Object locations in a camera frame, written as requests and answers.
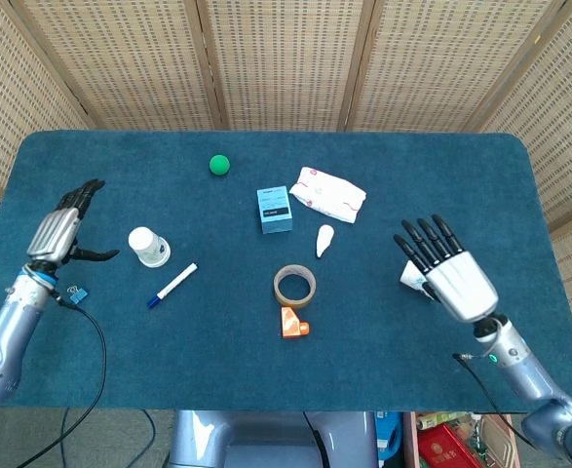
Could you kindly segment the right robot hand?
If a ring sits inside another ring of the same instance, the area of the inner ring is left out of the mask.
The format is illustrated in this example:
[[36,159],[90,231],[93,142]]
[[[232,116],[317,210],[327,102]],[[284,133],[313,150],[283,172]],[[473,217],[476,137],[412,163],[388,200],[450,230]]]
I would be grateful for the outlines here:
[[405,236],[394,241],[423,277],[422,287],[462,323],[476,323],[491,316],[499,296],[488,277],[453,230],[438,214],[432,222],[404,219]]

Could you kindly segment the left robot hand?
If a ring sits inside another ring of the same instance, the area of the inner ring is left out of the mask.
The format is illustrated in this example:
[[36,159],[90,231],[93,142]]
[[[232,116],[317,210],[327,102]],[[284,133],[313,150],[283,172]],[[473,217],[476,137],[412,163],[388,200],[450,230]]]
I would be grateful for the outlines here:
[[104,184],[104,180],[97,178],[88,180],[64,194],[56,208],[44,217],[26,251],[27,266],[32,271],[55,276],[57,270],[72,259],[104,262],[120,252],[96,253],[81,249],[76,238],[94,195]]

